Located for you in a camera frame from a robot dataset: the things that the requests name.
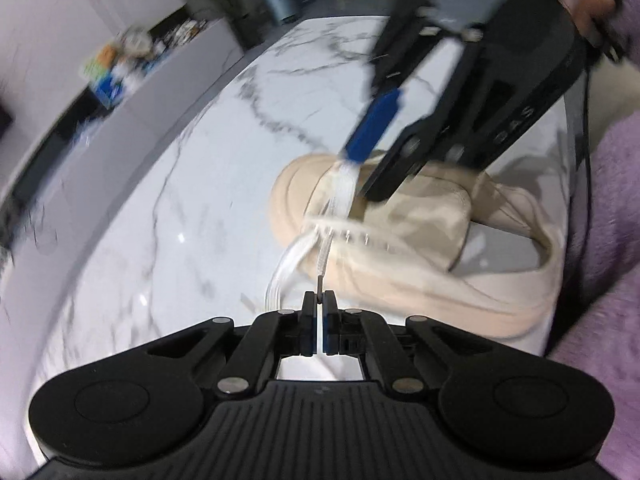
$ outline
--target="cable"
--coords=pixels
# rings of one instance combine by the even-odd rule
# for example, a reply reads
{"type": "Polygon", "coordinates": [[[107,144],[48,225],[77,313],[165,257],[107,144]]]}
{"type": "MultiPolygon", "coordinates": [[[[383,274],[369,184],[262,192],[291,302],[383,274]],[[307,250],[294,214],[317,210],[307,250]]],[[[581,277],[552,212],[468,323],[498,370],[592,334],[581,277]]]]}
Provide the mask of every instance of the cable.
{"type": "Polygon", "coordinates": [[[591,203],[593,201],[593,188],[591,183],[591,143],[589,142],[589,87],[591,83],[591,66],[586,69],[584,83],[584,99],[582,102],[582,156],[584,159],[584,171],[586,178],[586,225],[582,247],[575,261],[575,267],[571,274],[562,280],[562,291],[556,305],[556,315],[549,331],[544,355],[548,355],[562,339],[564,334],[580,319],[583,312],[580,309],[580,264],[585,258],[589,234],[591,231],[591,203]]]}
{"type": "Polygon", "coordinates": [[[587,179],[587,220],[584,231],[584,240],[580,248],[580,255],[575,263],[575,269],[572,279],[574,279],[580,269],[580,264],[584,260],[587,252],[587,243],[589,241],[589,233],[591,232],[591,202],[593,201],[593,188],[591,183],[591,143],[589,142],[589,87],[591,83],[591,68],[586,70],[586,78],[584,82],[584,105],[582,106],[582,145],[584,150],[584,170],[587,179]]]}

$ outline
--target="silver screw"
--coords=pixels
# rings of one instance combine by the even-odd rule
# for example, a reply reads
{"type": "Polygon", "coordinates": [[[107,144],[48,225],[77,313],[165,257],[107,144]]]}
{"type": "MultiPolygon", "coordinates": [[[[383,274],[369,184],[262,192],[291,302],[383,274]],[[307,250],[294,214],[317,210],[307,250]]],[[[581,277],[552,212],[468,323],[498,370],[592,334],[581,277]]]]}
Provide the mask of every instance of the silver screw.
{"type": "Polygon", "coordinates": [[[402,156],[406,157],[411,155],[415,150],[418,149],[418,146],[420,146],[420,139],[418,139],[417,137],[411,137],[409,140],[407,140],[407,142],[404,143],[402,149],[400,150],[402,156]]]}
{"type": "Polygon", "coordinates": [[[225,377],[218,381],[218,389],[226,394],[239,394],[249,387],[249,383],[242,377],[225,377]]]}
{"type": "Polygon", "coordinates": [[[441,30],[440,27],[423,27],[419,34],[421,36],[437,36],[441,30]]]}
{"type": "Polygon", "coordinates": [[[416,394],[424,389],[424,383],[420,379],[403,377],[396,379],[391,387],[399,394],[416,394]]]}
{"type": "Polygon", "coordinates": [[[507,132],[503,130],[495,136],[494,141],[496,142],[496,144],[500,144],[506,138],[507,138],[507,132]]]}
{"type": "Polygon", "coordinates": [[[466,41],[467,43],[477,43],[482,40],[483,36],[484,34],[482,33],[482,30],[479,28],[466,28],[460,32],[460,38],[462,38],[462,41],[466,41]]]}

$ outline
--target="shoe tongue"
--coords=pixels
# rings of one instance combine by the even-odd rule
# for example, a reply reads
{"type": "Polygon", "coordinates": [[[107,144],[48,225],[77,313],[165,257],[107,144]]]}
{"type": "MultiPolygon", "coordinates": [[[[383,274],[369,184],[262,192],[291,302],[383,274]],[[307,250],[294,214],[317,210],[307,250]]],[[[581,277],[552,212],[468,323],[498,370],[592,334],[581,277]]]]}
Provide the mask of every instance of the shoe tongue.
{"type": "MultiPolygon", "coordinates": [[[[362,179],[367,170],[363,170],[362,179]]],[[[334,188],[334,174],[319,176],[306,208],[318,215],[334,188]]],[[[383,203],[357,198],[350,220],[362,222],[372,232],[384,232],[389,238],[400,238],[420,256],[442,270],[452,267],[466,239],[471,217],[471,200],[466,191],[447,180],[418,175],[405,181],[392,197],[383,203]]]]}

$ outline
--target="white marble surface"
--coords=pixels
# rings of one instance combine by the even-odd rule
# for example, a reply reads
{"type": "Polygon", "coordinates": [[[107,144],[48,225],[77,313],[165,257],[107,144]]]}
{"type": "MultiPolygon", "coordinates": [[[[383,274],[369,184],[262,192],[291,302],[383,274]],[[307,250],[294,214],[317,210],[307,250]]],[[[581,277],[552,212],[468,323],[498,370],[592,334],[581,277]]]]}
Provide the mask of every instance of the white marble surface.
{"type": "MultiPolygon", "coordinates": [[[[303,22],[210,103],[96,247],[50,334],[33,390],[213,316],[252,321],[282,250],[267,217],[271,186],[297,156],[342,147],[366,106],[366,53],[381,25],[362,17],[303,22]]],[[[430,111],[459,52],[441,45],[408,81],[382,147],[430,111]]],[[[567,137],[560,101],[492,167],[499,180],[538,196],[563,228],[567,137]]],[[[286,303],[299,306],[309,286],[301,280],[286,303]]],[[[544,336],[540,328],[527,345],[540,346],[544,336]]]]}

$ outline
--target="robotic arm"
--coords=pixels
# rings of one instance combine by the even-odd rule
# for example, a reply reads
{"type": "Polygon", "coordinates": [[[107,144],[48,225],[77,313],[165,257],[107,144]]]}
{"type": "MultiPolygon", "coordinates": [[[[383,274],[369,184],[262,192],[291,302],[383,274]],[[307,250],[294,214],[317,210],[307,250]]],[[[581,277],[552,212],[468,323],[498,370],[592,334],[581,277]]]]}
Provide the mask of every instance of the robotic arm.
{"type": "Polygon", "coordinates": [[[371,201],[388,199],[430,160],[483,170],[587,63],[588,44],[558,0],[399,0],[371,54],[373,102],[363,122],[444,38],[459,39],[462,56],[433,113],[402,131],[363,186],[371,201]]]}
{"type": "Polygon", "coordinates": [[[216,317],[53,378],[29,420],[49,462],[33,480],[611,480],[594,457],[613,422],[578,370],[424,316],[390,326],[338,309],[235,327],[216,317]],[[362,381],[283,381],[322,351],[362,381]]]}

